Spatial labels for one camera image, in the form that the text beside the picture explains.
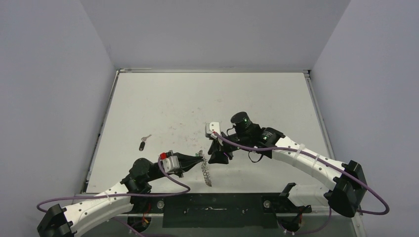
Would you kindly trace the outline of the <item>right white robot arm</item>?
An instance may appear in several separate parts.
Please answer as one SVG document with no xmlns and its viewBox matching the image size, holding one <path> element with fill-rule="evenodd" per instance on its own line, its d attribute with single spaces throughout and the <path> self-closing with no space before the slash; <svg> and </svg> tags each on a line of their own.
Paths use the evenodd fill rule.
<svg viewBox="0 0 419 237">
<path fill-rule="evenodd" d="M 284 162 L 320 182 L 320 185 L 287 184 L 279 198 L 284 211 L 314 205 L 328 206 L 345 217 L 355 216 L 367 191 L 359 163 L 322 156 L 274 128 L 253 123 L 246 112 L 233 115 L 230 121 L 235 130 L 232 135 L 222 132 L 218 122 L 206 124 L 206 137 L 212 141 L 209 163 L 228 164 L 237 150 Z"/>
</svg>

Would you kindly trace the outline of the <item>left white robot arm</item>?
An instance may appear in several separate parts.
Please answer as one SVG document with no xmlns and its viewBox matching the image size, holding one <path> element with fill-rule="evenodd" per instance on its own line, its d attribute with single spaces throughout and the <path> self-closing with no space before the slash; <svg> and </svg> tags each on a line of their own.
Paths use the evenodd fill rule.
<svg viewBox="0 0 419 237">
<path fill-rule="evenodd" d="M 146 158 L 137 159 L 130 168 L 128 175 L 105 191 L 90 197 L 75 197 L 77 203 L 61 206 L 60 199 L 55 198 L 55 205 L 43 210 L 43 203 L 37 205 L 44 216 L 37 226 L 41 237 L 79 237 L 99 224 L 120 214 L 142 212 L 151 197 L 165 198 L 176 193 L 152 193 L 150 182 L 160 178 L 168 178 L 185 188 L 180 195 L 191 189 L 172 178 L 182 177 L 195 165 L 203 162 L 204 156 L 188 156 L 169 151 L 159 155 L 157 162 Z"/>
</svg>

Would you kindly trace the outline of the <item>metal disc with keyrings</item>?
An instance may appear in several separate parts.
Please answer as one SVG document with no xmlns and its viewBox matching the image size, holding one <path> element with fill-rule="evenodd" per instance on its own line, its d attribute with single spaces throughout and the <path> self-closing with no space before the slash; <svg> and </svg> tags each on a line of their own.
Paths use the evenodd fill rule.
<svg viewBox="0 0 419 237">
<path fill-rule="evenodd" d="M 208 161 L 204 156 L 204 152 L 202 150 L 199 150 L 198 152 L 199 156 L 203 157 L 203 161 L 201 163 L 201 170 L 204 178 L 204 182 L 208 187 L 212 187 L 212 182 L 210 179 L 210 173 L 208 169 Z"/>
</svg>

